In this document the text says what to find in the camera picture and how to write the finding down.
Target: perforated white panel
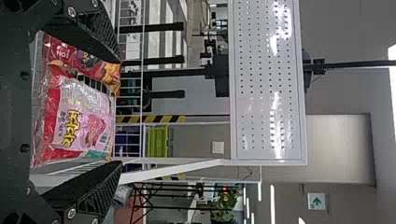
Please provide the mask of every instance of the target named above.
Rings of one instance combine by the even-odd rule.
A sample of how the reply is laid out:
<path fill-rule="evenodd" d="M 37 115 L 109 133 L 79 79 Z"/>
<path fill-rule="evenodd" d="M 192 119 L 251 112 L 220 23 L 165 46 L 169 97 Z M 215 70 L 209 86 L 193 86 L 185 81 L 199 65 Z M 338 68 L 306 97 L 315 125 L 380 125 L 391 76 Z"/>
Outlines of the perforated white panel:
<path fill-rule="evenodd" d="M 304 164 L 298 1 L 236 0 L 231 5 L 234 159 Z"/>

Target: black metal bar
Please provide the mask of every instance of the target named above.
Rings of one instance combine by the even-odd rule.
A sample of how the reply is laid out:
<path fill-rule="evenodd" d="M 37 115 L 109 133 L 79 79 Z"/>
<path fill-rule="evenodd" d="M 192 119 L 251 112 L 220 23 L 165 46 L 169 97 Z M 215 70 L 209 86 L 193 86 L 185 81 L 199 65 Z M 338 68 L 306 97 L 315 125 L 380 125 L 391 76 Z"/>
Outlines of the black metal bar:
<path fill-rule="evenodd" d="M 181 21 L 173 23 L 163 23 L 163 24 L 151 24 L 145 25 L 145 32 L 160 32 L 160 31 L 184 31 L 184 23 Z M 120 34 L 133 34 L 142 33 L 143 25 L 131 25 L 131 26 L 121 26 Z"/>
<path fill-rule="evenodd" d="M 175 194 L 143 194 L 150 197 L 160 197 L 160 198 L 193 198 L 194 196 L 188 195 L 175 195 Z"/>
<path fill-rule="evenodd" d="M 197 191 L 197 189 L 161 189 L 163 191 L 186 191 L 186 192 L 194 192 Z M 199 191 L 204 191 L 204 192 L 229 192 L 228 189 L 222 190 L 222 189 L 200 189 Z"/>
<path fill-rule="evenodd" d="M 147 182 L 147 184 L 152 185 L 152 186 L 164 186 L 164 187 L 191 187 L 191 188 L 212 188 L 212 189 L 223 189 L 223 188 L 228 188 L 228 189 L 239 189 L 239 187 L 235 187 L 235 186 L 227 186 L 227 187 L 223 187 L 223 186 L 196 186 L 196 185 L 177 185 L 177 184 L 159 184 L 159 183 L 150 183 Z"/>
<path fill-rule="evenodd" d="M 135 201 L 136 197 L 134 197 L 134 202 L 132 203 L 132 212 L 131 212 L 131 219 L 129 220 L 129 224 L 132 224 L 132 221 L 134 220 L 134 206 L 135 206 Z"/>
<path fill-rule="evenodd" d="M 127 60 L 123 61 L 122 65 L 125 66 L 139 66 L 141 65 L 141 60 Z M 144 65 L 151 65 L 151 64 L 167 64 L 167 63 L 184 63 L 184 56 L 177 55 L 175 57 L 164 57 L 164 58 L 147 58 L 143 61 Z"/>
<path fill-rule="evenodd" d="M 138 206 L 139 208 L 149 209 L 176 209 L 176 210 L 197 210 L 197 211 L 233 211 L 233 209 L 220 209 L 220 208 L 190 208 L 180 206 Z"/>
<path fill-rule="evenodd" d="M 120 93 L 120 96 L 140 96 L 140 93 Z M 185 91 L 151 91 L 143 93 L 143 99 L 183 99 L 186 97 Z"/>
<path fill-rule="evenodd" d="M 134 222 L 134 224 L 135 223 L 137 223 L 138 221 L 140 221 L 140 219 L 142 219 L 143 217 L 145 217 L 149 212 L 151 212 L 153 209 L 149 209 L 145 214 L 143 214 L 140 218 L 138 218 L 135 222 Z"/>
<path fill-rule="evenodd" d="M 396 66 L 396 60 L 379 60 L 379 61 L 362 61 L 350 63 L 324 63 L 324 64 L 304 64 L 305 71 L 318 71 L 330 69 L 347 69 L 347 68 L 388 68 Z"/>
<path fill-rule="evenodd" d="M 197 77 L 204 76 L 206 69 L 202 68 L 186 68 L 186 69 L 165 69 L 165 70 L 146 70 L 143 71 L 145 78 L 153 77 Z M 133 71 L 127 73 L 121 73 L 121 79 L 123 77 L 140 77 L 140 71 Z"/>

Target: product on shelf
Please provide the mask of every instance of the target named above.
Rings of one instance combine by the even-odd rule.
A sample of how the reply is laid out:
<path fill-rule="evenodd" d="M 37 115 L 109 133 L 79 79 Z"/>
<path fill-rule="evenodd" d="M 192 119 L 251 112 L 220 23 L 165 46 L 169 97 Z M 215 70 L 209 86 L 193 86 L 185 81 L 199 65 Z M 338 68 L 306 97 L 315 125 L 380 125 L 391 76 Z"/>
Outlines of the product on shelf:
<path fill-rule="evenodd" d="M 43 37 L 43 62 L 77 69 L 85 76 L 107 84 L 115 95 L 119 95 L 120 64 L 104 62 L 47 34 Z"/>
<path fill-rule="evenodd" d="M 78 157 L 109 157 L 114 146 L 115 106 L 54 64 L 39 86 L 33 166 Z"/>

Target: green exit sign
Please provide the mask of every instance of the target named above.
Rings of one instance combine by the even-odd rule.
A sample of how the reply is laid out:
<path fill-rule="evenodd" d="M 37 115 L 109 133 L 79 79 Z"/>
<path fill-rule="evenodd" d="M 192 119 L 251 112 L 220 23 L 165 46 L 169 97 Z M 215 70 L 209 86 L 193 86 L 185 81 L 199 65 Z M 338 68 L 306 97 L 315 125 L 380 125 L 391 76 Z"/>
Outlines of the green exit sign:
<path fill-rule="evenodd" d="M 309 210 L 326 210 L 326 194 L 325 193 L 308 193 L 308 209 Z"/>

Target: yellow black striped tape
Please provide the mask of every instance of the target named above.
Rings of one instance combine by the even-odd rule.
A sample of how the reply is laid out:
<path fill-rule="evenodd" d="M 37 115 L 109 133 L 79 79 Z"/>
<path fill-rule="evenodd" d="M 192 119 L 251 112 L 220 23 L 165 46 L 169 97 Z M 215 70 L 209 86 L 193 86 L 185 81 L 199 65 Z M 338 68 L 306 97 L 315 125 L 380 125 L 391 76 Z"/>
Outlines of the yellow black striped tape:
<path fill-rule="evenodd" d="M 166 176 L 162 176 L 162 177 L 157 177 L 155 178 L 156 180 L 186 180 L 186 173 L 180 173 L 177 175 L 166 175 Z"/>
<path fill-rule="evenodd" d="M 143 123 L 184 123 L 186 116 L 142 116 Z M 139 116 L 117 116 L 117 123 L 140 123 Z"/>

